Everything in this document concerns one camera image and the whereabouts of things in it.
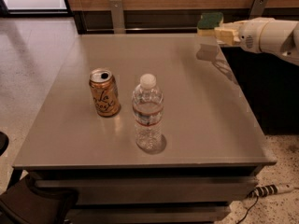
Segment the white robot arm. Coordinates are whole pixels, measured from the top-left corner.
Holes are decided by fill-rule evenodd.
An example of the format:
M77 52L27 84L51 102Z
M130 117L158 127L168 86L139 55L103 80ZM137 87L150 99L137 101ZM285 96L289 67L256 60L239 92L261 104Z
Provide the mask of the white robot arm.
M214 29L217 39L252 53L269 53L299 65L299 21L255 18L229 22Z

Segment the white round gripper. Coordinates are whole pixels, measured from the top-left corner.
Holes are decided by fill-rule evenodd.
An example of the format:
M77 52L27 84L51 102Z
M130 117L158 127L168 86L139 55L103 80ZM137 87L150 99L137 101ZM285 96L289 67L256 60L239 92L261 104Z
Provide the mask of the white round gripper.
M269 25L273 21L273 18L255 18L223 23L223 28L214 29L215 36L229 46L240 44L244 51L271 53Z

